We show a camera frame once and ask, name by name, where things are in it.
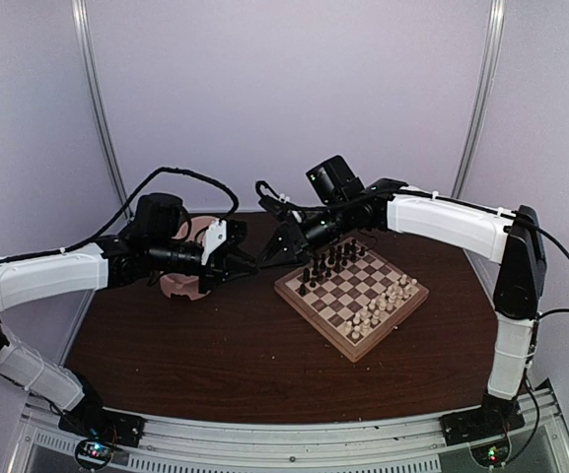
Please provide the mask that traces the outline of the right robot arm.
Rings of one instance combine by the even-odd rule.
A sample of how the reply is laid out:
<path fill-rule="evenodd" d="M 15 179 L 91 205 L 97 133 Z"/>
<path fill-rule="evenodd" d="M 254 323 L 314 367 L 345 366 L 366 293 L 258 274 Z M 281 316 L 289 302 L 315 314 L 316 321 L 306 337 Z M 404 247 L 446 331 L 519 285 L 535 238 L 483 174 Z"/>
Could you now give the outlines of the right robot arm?
<path fill-rule="evenodd" d="M 473 417 L 481 434 L 496 434 L 516 410 L 533 356 L 546 273 L 535 210 L 482 207 L 390 178 L 364 185 L 341 156 L 320 163 L 306 177 L 320 199 L 318 206 L 296 205 L 267 182 L 256 183 L 259 206 L 279 223 L 261 260 L 287 252 L 288 261 L 299 262 L 352 231 L 378 230 L 427 237 L 498 264 L 493 366 Z"/>

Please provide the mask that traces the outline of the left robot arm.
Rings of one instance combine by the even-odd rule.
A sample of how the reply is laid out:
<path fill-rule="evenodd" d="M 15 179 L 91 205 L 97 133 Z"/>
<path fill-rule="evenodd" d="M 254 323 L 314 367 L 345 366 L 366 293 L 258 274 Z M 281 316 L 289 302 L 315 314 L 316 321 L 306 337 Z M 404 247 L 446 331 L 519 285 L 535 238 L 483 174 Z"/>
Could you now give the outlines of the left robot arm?
<path fill-rule="evenodd" d="M 139 199 L 134 219 L 116 236 L 95 236 L 79 249 L 45 256 L 2 258 L 0 313 L 62 294 L 122 288 L 155 272 L 194 277 L 200 294 L 256 274 L 253 258 L 239 248 L 245 223 L 220 219 L 199 240 L 179 238 L 180 226 L 190 223 L 180 198 L 152 193 Z M 0 375 L 50 401 L 88 437 L 109 430 L 109 414 L 95 389 L 20 341 L 1 320 Z"/>

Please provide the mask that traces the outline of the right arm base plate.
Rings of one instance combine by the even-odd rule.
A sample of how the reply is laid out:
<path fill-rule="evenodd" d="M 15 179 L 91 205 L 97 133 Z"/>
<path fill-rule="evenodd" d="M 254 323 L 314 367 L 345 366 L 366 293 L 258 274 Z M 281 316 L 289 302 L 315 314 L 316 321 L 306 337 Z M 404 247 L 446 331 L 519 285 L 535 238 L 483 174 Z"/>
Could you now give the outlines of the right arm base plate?
<path fill-rule="evenodd" d="M 477 408 L 446 414 L 441 417 L 440 424 L 446 445 L 451 446 L 503 437 L 510 431 L 522 428 L 526 422 L 522 414 L 504 418 L 500 413 Z"/>

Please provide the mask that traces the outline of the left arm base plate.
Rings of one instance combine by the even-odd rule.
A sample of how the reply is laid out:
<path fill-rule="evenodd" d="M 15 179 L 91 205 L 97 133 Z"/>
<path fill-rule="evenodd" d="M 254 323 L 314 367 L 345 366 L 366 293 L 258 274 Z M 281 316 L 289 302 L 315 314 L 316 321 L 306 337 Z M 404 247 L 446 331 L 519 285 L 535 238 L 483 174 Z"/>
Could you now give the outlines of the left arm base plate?
<path fill-rule="evenodd" d="M 137 447 L 144 433 L 146 421 L 136 415 L 110 410 L 98 413 L 74 414 L 65 412 L 58 422 L 61 431 L 98 439 L 103 443 Z"/>

